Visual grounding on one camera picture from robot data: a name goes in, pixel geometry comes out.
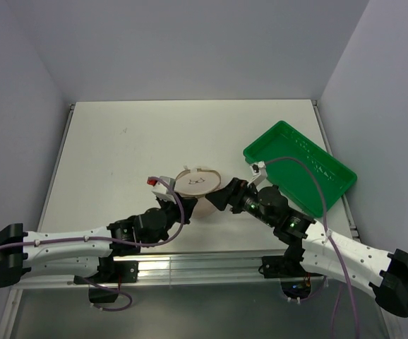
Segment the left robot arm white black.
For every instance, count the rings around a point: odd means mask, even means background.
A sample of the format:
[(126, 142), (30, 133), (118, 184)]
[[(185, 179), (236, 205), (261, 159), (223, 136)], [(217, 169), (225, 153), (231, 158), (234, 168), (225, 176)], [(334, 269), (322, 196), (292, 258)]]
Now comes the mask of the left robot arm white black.
[(8, 225), (0, 231), (0, 288), (40, 275), (107, 282), (116, 272), (114, 258), (169, 243), (170, 229), (188, 224), (197, 202), (196, 198), (159, 201), (158, 207), (140, 215), (82, 232), (27, 232), (21, 223)]

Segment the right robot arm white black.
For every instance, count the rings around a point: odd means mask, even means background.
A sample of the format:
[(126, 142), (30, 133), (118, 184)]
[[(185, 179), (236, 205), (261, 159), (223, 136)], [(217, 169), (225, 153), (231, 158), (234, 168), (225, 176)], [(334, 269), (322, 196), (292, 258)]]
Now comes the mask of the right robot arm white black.
[(264, 256), (259, 268), (264, 278), (324, 275), (347, 283), (387, 312), (408, 317), (408, 253), (375, 249), (332, 230), (291, 208), (276, 186), (257, 189), (234, 178), (206, 199), (223, 211), (248, 213), (272, 228), (287, 245), (282, 255)]

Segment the round mesh laundry bag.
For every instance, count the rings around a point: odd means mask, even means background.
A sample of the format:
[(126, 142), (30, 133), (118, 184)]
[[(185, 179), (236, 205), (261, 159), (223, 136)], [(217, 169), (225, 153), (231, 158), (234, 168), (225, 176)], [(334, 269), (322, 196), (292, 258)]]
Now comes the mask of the round mesh laundry bag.
[(183, 197), (196, 198), (198, 201), (193, 209), (192, 218), (206, 218), (216, 211), (216, 207), (205, 196), (220, 188), (222, 178), (218, 171), (208, 167), (191, 169), (185, 167), (176, 176), (175, 181), (175, 192)]

